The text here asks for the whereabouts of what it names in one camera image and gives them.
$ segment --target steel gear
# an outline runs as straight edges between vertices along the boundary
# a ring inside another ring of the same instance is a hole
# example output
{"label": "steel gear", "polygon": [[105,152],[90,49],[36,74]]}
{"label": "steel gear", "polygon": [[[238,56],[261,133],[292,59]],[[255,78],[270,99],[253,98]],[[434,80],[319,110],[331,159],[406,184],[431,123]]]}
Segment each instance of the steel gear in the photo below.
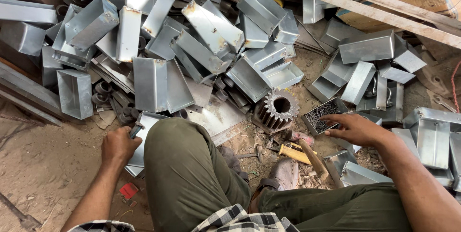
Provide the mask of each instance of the steel gear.
{"label": "steel gear", "polygon": [[261,103],[258,117],[264,126],[281,129],[293,121],[299,113],[299,101],[286,90],[269,92]]}

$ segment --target hand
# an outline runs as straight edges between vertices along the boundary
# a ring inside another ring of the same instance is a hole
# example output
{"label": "hand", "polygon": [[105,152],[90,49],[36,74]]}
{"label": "hand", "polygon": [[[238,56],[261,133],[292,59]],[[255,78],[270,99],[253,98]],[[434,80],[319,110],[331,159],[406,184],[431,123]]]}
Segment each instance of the hand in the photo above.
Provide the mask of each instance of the hand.
{"label": "hand", "polygon": [[325,135],[341,138],[362,147],[376,147],[382,141],[395,136],[394,133],[360,116],[359,114],[330,114],[320,117],[328,126],[340,123],[339,129],[329,129]]}
{"label": "hand", "polygon": [[130,138],[131,128],[128,126],[121,127],[115,131],[107,133],[102,140],[101,157],[102,164],[118,164],[125,166],[133,157],[136,148],[141,144],[142,138]]}

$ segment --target person's left hand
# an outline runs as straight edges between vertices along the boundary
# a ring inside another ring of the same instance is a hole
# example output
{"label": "person's left hand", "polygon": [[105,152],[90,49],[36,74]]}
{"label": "person's left hand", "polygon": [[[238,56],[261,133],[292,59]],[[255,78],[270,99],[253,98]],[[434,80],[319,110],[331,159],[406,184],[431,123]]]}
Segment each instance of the person's left hand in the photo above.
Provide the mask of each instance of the person's left hand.
{"label": "person's left hand", "polygon": [[133,157],[136,148],[142,143],[142,138],[130,138],[131,128],[121,127],[109,131],[102,140],[102,164],[116,163],[125,166]]}

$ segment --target gear center hole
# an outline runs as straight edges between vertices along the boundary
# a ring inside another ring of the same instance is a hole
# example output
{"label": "gear center hole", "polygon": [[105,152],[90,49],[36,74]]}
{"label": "gear center hole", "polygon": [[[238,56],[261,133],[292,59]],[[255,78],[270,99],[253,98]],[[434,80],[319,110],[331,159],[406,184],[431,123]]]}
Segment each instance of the gear center hole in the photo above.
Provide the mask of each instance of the gear center hole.
{"label": "gear center hole", "polygon": [[285,113],[290,110],[291,103],[283,97],[277,98],[274,100],[274,108],[278,113]]}

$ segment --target metal tray of bolts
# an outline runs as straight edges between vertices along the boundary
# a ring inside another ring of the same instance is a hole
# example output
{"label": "metal tray of bolts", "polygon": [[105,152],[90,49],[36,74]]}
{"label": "metal tray of bolts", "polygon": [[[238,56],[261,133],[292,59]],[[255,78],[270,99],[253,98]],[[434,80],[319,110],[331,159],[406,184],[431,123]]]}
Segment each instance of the metal tray of bolts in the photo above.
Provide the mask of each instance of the metal tray of bolts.
{"label": "metal tray of bolts", "polygon": [[320,135],[326,130],[336,127],[338,124],[331,127],[327,126],[324,121],[319,120],[320,117],[328,114],[341,114],[349,111],[339,97],[330,99],[326,103],[316,107],[312,111],[301,116],[304,123],[308,127],[312,135]]}

